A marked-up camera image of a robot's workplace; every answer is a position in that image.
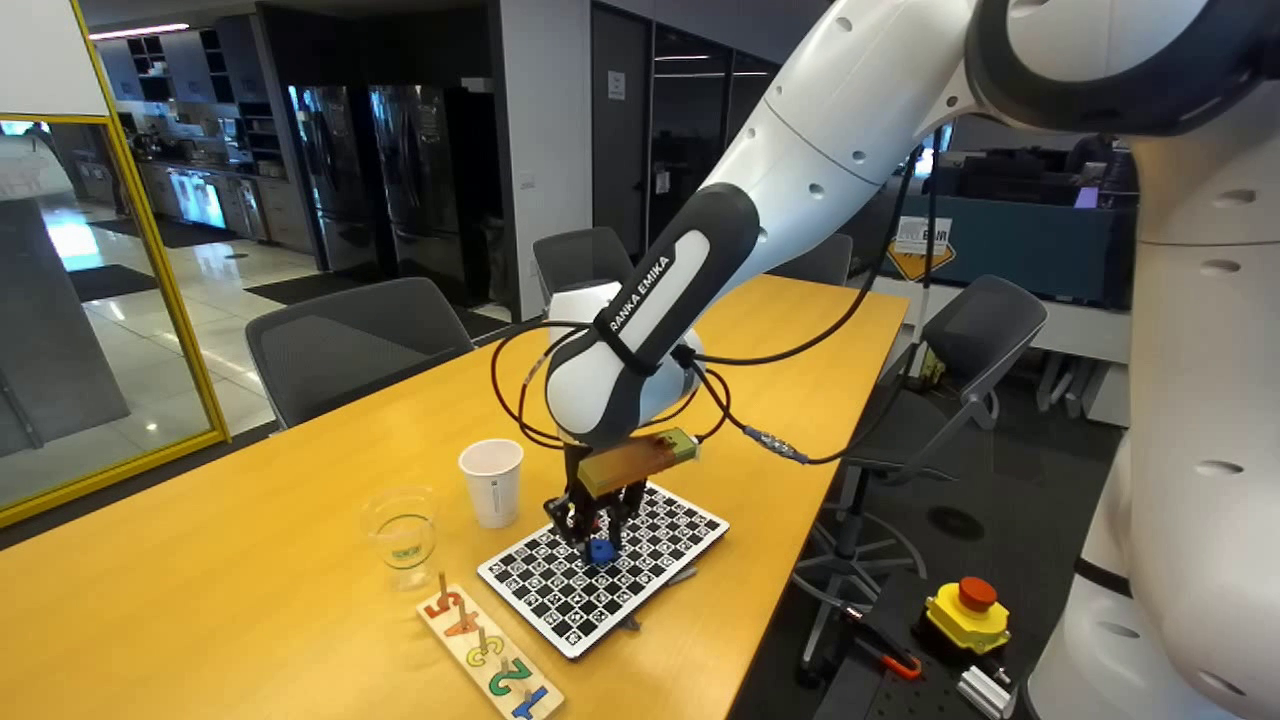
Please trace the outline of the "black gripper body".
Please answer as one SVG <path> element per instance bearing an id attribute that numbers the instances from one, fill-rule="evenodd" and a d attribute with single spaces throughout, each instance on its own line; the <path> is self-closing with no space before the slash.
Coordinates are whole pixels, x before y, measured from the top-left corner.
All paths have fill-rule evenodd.
<path id="1" fill-rule="evenodd" d="M 618 494 L 590 496 L 582 483 L 567 483 L 559 496 L 543 504 L 543 518 L 571 518 L 578 535 L 607 535 L 607 511 L 629 511 L 629 519 L 638 511 L 647 483 L 629 483 Z"/>

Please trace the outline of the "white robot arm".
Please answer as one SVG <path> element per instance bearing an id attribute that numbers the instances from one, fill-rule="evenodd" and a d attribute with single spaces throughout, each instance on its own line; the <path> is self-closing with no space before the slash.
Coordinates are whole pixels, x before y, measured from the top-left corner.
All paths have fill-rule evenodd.
<path id="1" fill-rule="evenodd" d="M 940 124 L 1135 159 L 1126 438 L 1026 699 L 1280 720 L 1280 0 L 831 0 L 638 268 L 547 368 L 588 449 L 675 402 L 675 339 L 826 240 Z"/>

